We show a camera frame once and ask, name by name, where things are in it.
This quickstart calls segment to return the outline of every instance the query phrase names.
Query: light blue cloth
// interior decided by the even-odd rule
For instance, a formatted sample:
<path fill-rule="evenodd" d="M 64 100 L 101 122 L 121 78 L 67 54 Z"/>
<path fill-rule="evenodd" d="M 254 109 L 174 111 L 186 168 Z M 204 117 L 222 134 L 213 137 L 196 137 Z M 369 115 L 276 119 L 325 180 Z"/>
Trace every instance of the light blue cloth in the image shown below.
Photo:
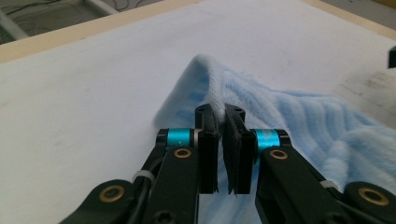
<path fill-rule="evenodd" d="M 193 127 L 195 107 L 207 103 L 220 125 L 224 104 L 231 104 L 247 111 L 249 129 L 286 130 L 294 147 L 341 191 L 349 182 L 366 181 L 396 194 L 396 132 L 334 97 L 272 90 L 199 55 L 163 104 L 155 125 Z M 219 194 L 200 196 L 200 223 L 261 223 L 254 205 L 257 177 L 255 166 L 250 195 L 228 195 L 220 151 Z"/>

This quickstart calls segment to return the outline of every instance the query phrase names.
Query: gray floor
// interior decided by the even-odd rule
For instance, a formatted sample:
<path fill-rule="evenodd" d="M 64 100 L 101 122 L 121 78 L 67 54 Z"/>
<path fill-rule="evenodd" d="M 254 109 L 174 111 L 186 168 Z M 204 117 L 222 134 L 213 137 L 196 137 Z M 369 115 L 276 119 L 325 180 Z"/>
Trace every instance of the gray floor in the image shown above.
<path fill-rule="evenodd" d="M 117 11 L 143 7 L 162 0 L 102 0 Z M 396 9 L 378 4 L 372 0 L 322 0 L 368 20 L 396 30 Z M 44 0 L 0 0 L 0 8 L 10 13 L 27 4 L 43 3 Z M 23 8 L 8 15 L 29 36 L 40 35 L 67 26 L 103 17 L 84 0 L 62 0 L 49 5 Z M 0 44 L 13 41 L 13 38 L 0 27 Z"/>
<path fill-rule="evenodd" d="M 396 30 L 396 9 L 387 7 L 373 0 L 321 0 L 325 3 L 340 7 L 343 10 L 361 16 L 367 20 Z"/>

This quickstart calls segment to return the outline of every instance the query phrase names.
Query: white table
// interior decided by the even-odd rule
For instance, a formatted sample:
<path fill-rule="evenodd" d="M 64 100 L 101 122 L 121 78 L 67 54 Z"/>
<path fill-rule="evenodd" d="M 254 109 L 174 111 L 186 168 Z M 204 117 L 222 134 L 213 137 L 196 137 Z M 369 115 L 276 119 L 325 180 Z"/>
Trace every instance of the white table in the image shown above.
<path fill-rule="evenodd" d="M 96 185 L 131 179 L 198 53 L 274 89 L 341 96 L 396 127 L 386 69 L 396 33 L 313 6 L 168 1 L 0 47 L 0 223 L 58 222 Z"/>

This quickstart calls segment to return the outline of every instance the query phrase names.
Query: black object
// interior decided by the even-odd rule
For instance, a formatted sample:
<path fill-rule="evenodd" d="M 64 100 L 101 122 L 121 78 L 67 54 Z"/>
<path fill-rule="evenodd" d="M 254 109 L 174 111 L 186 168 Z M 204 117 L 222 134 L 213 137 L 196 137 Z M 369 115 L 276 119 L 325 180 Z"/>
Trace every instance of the black object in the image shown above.
<path fill-rule="evenodd" d="M 388 68 L 396 67 L 396 47 L 389 51 L 389 63 Z"/>
<path fill-rule="evenodd" d="M 228 190 L 250 193 L 259 162 L 256 208 L 263 223 L 396 224 L 396 197 L 390 192 L 365 182 L 339 192 L 293 148 L 286 131 L 248 130 L 242 108 L 225 108 Z M 62 223 L 197 223 L 199 193 L 218 191 L 219 138 L 211 106 L 197 107 L 195 129 L 159 130 L 133 184 L 112 180 L 97 186 Z"/>

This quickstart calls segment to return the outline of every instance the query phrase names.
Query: blue band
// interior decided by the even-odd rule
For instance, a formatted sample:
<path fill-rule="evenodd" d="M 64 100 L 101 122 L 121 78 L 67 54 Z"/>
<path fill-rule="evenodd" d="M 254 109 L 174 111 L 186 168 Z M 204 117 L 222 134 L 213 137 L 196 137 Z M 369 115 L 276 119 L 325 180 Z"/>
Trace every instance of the blue band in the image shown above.
<path fill-rule="evenodd" d="M 169 129 L 167 147 L 188 147 L 190 145 L 190 129 Z"/>
<path fill-rule="evenodd" d="M 279 135 L 274 129 L 254 129 L 257 136 L 259 158 L 262 152 L 268 147 L 280 147 Z"/>

